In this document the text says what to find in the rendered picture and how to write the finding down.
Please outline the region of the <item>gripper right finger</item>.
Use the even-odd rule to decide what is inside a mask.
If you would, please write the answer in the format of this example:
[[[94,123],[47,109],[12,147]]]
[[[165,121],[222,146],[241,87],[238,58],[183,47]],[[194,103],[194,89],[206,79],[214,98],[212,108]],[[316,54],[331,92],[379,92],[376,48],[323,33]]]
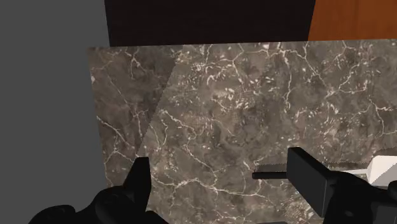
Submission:
[[[288,149],[286,177],[323,224],[397,224],[397,180],[387,188],[331,171],[304,149]]]

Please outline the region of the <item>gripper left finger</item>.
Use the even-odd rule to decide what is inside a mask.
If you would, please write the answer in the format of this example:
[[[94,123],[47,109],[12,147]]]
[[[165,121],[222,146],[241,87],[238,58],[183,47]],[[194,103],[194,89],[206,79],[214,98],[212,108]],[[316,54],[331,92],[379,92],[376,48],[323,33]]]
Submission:
[[[101,190],[81,211],[59,205],[38,212],[29,224],[169,224],[148,211],[151,193],[150,160],[137,157],[122,185]]]

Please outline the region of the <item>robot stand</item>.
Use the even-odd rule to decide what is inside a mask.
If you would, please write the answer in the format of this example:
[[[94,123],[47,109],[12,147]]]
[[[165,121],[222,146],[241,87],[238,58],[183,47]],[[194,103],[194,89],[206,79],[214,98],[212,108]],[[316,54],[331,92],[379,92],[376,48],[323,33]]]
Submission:
[[[316,0],[104,0],[111,46],[306,41]]]

